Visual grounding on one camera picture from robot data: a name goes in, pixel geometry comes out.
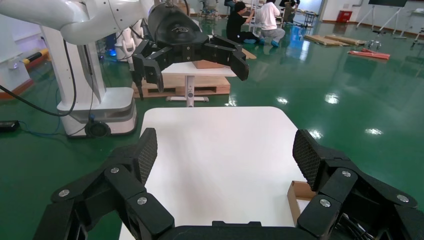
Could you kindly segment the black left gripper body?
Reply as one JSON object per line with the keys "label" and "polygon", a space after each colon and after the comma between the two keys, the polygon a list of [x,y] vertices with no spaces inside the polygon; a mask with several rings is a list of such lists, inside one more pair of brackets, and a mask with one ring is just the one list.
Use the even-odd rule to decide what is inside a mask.
{"label": "black left gripper body", "polygon": [[157,49],[147,58],[160,64],[201,61],[209,36],[179,7],[161,3],[151,8],[148,29]]}

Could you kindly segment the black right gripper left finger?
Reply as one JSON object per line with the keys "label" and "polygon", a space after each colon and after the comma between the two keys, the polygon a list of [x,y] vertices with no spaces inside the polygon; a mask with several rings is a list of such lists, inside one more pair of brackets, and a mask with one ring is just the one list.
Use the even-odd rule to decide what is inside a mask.
{"label": "black right gripper left finger", "polygon": [[135,144],[115,148],[98,169],[53,192],[34,239],[85,240],[111,212],[135,239],[159,239],[175,220],[146,189],[157,155],[154,128],[146,128]]}

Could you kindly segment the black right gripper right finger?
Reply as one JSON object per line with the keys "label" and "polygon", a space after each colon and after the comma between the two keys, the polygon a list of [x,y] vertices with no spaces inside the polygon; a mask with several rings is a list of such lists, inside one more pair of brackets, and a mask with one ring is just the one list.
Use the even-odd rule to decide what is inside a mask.
{"label": "black right gripper right finger", "polygon": [[421,240],[424,214],[417,201],[360,170],[343,152],[295,133],[292,156],[315,196],[296,220],[317,240],[334,230],[353,240]]}

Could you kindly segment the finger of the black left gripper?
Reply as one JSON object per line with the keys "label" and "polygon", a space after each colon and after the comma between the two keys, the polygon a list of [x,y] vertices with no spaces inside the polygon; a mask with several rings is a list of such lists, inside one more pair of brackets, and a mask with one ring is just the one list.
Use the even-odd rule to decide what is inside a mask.
{"label": "finger of the black left gripper", "polygon": [[142,93],[142,80],[155,84],[158,92],[164,92],[164,79],[162,71],[172,64],[173,48],[171,46],[158,47],[152,40],[144,39],[135,48],[132,54],[133,71],[132,80]]}
{"label": "finger of the black left gripper", "polygon": [[219,35],[213,35],[204,43],[204,59],[229,67],[241,80],[247,80],[249,65],[246,54],[242,52],[242,45]]}

